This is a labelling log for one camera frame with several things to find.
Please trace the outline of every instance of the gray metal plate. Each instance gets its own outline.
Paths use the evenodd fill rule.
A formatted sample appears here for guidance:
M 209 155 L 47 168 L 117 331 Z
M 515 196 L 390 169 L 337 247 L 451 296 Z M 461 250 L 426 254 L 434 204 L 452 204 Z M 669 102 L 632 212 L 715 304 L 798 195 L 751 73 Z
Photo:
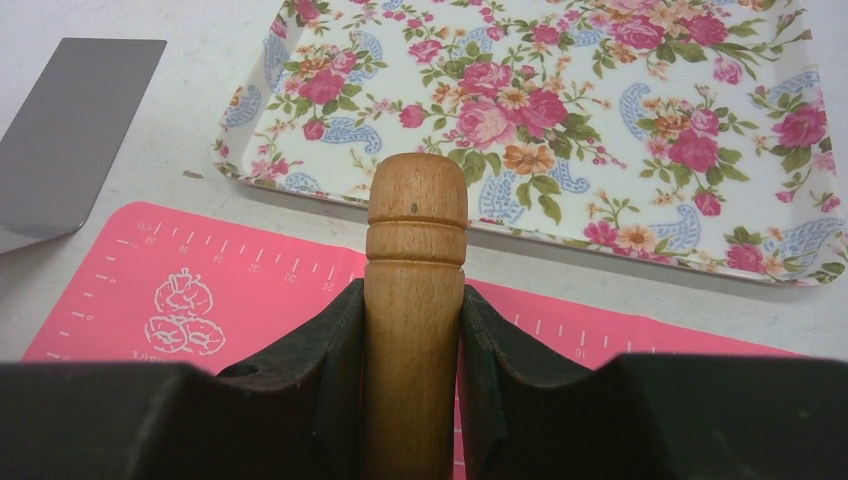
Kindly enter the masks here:
M 0 140 L 0 254 L 85 223 L 166 43 L 59 43 Z

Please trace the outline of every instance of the wooden tool handle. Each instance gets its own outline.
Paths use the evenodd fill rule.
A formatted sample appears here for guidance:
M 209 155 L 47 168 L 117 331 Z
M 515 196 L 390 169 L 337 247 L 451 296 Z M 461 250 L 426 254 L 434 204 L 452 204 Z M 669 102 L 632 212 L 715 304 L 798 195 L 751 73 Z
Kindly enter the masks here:
M 468 196 L 445 157 L 377 168 L 368 204 L 360 478 L 447 479 Z

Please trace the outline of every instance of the white table surface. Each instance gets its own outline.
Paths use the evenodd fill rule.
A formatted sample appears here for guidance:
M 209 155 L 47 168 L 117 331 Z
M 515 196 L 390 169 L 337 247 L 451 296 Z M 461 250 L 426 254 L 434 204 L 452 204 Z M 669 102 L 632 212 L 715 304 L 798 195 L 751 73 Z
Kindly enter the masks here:
M 211 165 L 210 144 L 220 114 L 259 53 L 280 3 L 0 0 L 0 133 L 63 37 L 169 42 L 88 222 L 65 239 L 0 256 L 0 361 L 20 359 L 106 219 L 133 201 L 364 249 L 364 211 L 239 186 Z M 845 160 L 848 134 L 840 132 L 848 133 L 848 92 L 843 89 L 848 2 L 808 5 L 834 149 Z M 187 169 L 205 178 L 183 176 Z M 772 287 L 512 238 L 472 234 L 469 241 L 466 274 L 472 278 L 848 359 L 846 280 L 806 289 Z

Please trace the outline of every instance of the pink cutting mat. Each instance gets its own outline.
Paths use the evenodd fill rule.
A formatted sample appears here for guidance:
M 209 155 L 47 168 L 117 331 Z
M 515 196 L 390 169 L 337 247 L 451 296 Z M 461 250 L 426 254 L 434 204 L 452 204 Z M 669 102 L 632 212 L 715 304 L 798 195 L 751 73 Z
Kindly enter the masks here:
M 188 361 L 211 373 L 319 313 L 366 259 L 148 203 L 115 212 L 23 361 Z M 469 280 L 506 319 L 590 368 L 620 352 L 791 355 Z M 459 404 L 455 479 L 464 479 Z

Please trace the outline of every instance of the floral tray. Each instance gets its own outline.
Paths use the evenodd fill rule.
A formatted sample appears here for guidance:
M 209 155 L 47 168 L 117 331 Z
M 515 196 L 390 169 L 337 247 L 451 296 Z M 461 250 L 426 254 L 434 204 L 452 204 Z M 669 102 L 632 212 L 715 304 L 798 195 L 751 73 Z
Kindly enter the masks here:
M 816 285 L 848 235 L 803 0 L 285 0 L 214 144 L 228 177 L 364 205 L 465 172 L 470 225 Z

